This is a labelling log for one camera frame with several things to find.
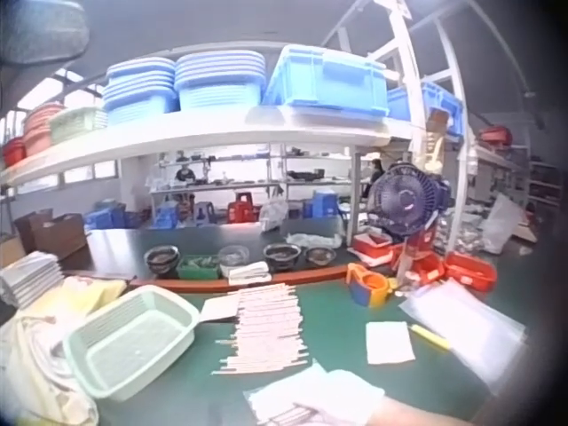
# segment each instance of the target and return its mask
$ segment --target electric fan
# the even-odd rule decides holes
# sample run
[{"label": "electric fan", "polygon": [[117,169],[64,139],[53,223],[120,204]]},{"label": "electric fan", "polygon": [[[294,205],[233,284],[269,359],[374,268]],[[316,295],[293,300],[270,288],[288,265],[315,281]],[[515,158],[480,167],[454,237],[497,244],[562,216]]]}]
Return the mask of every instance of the electric fan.
[{"label": "electric fan", "polygon": [[400,237],[411,237],[432,225],[438,213],[449,206],[447,182],[399,163],[386,171],[369,191],[371,225]]}]

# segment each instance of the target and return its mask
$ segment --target white glove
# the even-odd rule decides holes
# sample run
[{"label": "white glove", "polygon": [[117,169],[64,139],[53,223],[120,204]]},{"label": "white glove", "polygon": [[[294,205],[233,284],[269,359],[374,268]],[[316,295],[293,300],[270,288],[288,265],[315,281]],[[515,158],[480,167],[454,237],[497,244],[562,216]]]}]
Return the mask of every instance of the white glove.
[{"label": "white glove", "polygon": [[349,371],[335,370],[298,390],[294,403],[318,411],[331,425],[365,426],[383,397],[383,389]]}]

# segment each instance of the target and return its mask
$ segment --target yellow cloth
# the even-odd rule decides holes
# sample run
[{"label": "yellow cloth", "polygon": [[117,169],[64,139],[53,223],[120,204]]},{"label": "yellow cloth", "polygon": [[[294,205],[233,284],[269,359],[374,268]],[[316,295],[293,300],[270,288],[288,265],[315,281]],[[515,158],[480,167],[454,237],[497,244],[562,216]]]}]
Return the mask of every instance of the yellow cloth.
[{"label": "yellow cloth", "polygon": [[16,313],[8,377],[31,414],[21,418],[19,424],[94,426],[99,422],[94,401],[71,374],[61,373],[68,369],[67,362],[52,355],[50,348],[91,312],[118,298],[125,287],[122,280],[70,277]]}]

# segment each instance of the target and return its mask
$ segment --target green workbench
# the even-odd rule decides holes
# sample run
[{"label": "green workbench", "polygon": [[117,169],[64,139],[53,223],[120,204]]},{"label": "green workbench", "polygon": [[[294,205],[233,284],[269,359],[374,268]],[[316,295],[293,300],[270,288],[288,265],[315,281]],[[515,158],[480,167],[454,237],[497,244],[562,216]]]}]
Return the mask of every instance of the green workbench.
[{"label": "green workbench", "polygon": [[[496,309],[528,325],[542,258],[535,251],[522,260],[518,245],[495,257],[500,279],[486,298]],[[304,316],[303,337],[311,356],[325,369],[351,370],[388,396],[425,410],[471,419],[489,397],[486,387],[452,353],[442,351],[412,335],[416,360],[402,365],[369,366],[365,324],[369,321],[405,320],[399,308],[402,299],[369,310],[357,306],[341,281],[297,287]],[[201,308],[207,296],[186,296]],[[202,324],[192,347],[162,376],[135,397],[121,404],[100,403],[102,424],[240,426],[253,425],[244,391],[269,384],[301,371],[289,368],[278,374],[210,375],[230,348],[217,344],[227,338],[232,324]]]}]

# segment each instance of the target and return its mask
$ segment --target mint green plastic basket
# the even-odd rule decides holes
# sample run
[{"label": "mint green plastic basket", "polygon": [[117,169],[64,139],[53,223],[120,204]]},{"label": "mint green plastic basket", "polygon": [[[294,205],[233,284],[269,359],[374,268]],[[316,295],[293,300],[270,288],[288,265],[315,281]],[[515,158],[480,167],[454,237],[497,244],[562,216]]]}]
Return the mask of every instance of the mint green plastic basket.
[{"label": "mint green plastic basket", "polygon": [[144,286],[90,315],[63,341],[63,349],[89,395],[122,402],[189,348],[199,315],[182,297]]}]

